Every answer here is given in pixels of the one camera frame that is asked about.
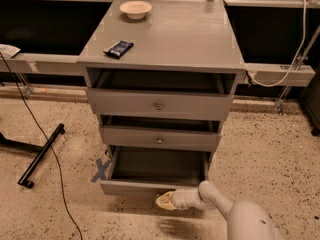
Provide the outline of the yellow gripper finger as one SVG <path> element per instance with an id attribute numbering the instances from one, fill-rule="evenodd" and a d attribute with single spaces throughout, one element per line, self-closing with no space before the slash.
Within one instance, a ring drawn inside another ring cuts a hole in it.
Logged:
<path id="1" fill-rule="evenodd" d="M 172 203 L 172 191 L 169 191 L 156 199 L 156 204 L 165 210 L 174 210 L 175 206 Z"/>

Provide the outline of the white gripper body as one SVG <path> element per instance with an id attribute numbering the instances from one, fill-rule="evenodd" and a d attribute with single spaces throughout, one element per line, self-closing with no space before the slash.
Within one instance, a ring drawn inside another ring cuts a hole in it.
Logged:
<path id="1" fill-rule="evenodd" d="M 187 210 L 189 208 L 200 209 L 202 207 L 202 199 L 197 188 L 175 190 L 171 196 L 171 202 L 178 210 Z"/>

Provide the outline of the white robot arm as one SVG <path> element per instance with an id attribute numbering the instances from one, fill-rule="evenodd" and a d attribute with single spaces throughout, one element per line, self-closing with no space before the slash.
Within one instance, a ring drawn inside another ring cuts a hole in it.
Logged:
<path id="1" fill-rule="evenodd" d="M 253 201 L 232 202 L 211 181 L 168 191 L 156 199 L 156 204 L 166 210 L 217 208 L 226 220 L 228 240 L 285 240 L 260 205 Z"/>

